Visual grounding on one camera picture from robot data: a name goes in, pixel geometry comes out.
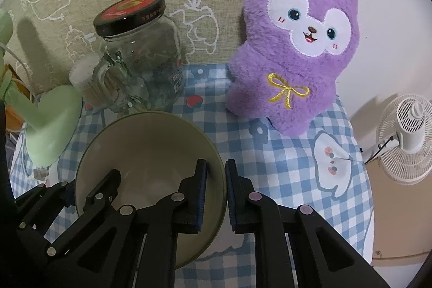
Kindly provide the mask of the floral ceramic bowl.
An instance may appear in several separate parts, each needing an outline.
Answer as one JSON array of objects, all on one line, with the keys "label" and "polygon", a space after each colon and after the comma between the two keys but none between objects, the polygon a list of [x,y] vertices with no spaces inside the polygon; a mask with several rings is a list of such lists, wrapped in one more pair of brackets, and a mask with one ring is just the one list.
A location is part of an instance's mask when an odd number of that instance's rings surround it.
[{"label": "floral ceramic bowl", "polygon": [[216,238],[225,216],[225,168],[211,140],[193,123],[164,112],[123,117],[108,125],[89,144],[75,177],[75,203],[83,214],[87,194],[116,169],[121,174],[114,209],[154,205],[174,193],[194,174],[198,159],[209,166],[202,229],[180,235],[177,268],[201,256]]}]

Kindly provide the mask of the blue checked tablecloth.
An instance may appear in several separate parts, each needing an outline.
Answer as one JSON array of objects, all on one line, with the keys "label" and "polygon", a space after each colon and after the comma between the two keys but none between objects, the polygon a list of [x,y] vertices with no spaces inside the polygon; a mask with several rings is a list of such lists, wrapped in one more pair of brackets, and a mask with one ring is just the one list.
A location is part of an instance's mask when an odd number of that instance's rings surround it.
[{"label": "blue checked tablecloth", "polygon": [[[290,208],[308,204],[371,264],[373,198],[354,130],[337,97],[298,138],[280,134],[267,119],[238,119],[225,108],[231,80],[225,64],[184,65],[183,95],[173,113],[192,121],[215,144],[220,157],[235,159],[239,174],[254,188]],[[44,181],[27,153],[24,133],[9,167],[15,197],[40,183],[72,181],[87,145],[117,114],[83,103],[77,129]],[[235,235],[228,214],[213,244],[197,260],[176,271],[175,287],[255,287],[252,235]]]}]

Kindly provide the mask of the green desk fan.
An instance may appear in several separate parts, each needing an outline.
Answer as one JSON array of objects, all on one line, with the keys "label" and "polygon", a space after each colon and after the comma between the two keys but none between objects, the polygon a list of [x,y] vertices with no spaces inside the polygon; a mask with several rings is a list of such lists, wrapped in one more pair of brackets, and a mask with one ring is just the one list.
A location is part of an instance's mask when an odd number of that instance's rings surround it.
[{"label": "green desk fan", "polygon": [[73,86],[58,86],[32,102],[15,84],[1,61],[1,101],[26,122],[26,146],[37,167],[52,165],[71,140],[82,110],[81,95]]}]

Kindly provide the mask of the cotton swab container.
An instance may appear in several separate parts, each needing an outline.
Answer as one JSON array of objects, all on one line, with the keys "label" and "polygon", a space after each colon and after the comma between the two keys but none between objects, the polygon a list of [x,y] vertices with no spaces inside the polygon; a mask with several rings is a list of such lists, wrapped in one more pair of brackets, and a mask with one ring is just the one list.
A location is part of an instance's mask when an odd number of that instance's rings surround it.
[{"label": "cotton swab container", "polygon": [[70,70],[69,81],[86,103],[95,109],[104,109],[108,107],[108,100],[94,77],[99,62],[95,53],[80,57]]}]

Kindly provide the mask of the glass jar black lid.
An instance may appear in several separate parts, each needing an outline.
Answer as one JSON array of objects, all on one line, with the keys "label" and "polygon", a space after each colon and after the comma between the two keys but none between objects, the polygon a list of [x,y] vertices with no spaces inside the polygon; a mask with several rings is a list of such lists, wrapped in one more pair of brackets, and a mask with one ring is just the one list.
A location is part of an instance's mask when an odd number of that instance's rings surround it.
[{"label": "glass jar black lid", "polygon": [[111,111],[168,111],[181,95],[181,39],[165,10],[165,0],[121,0],[95,17],[103,45],[92,77]]}]

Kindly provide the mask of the white electric fan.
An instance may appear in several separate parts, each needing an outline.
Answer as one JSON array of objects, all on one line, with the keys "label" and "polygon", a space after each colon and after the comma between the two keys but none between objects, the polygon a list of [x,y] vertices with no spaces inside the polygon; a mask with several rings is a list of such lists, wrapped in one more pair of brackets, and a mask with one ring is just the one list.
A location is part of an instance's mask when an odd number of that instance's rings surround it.
[{"label": "white electric fan", "polygon": [[431,102],[418,94],[393,99],[376,127],[375,144],[362,158],[365,164],[379,159],[400,185],[423,181],[431,172]]}]

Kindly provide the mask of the purple plush toy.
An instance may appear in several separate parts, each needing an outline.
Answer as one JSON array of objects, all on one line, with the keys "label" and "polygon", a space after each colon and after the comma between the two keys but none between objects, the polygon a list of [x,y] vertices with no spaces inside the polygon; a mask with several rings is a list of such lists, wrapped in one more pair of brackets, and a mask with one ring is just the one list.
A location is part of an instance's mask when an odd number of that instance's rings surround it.
[{"label": "purple plush toy", "polygon": [[335,100],[359,44],[358,0],[245,0],[246,39],[228,65],[226,106],[296,137]]}]

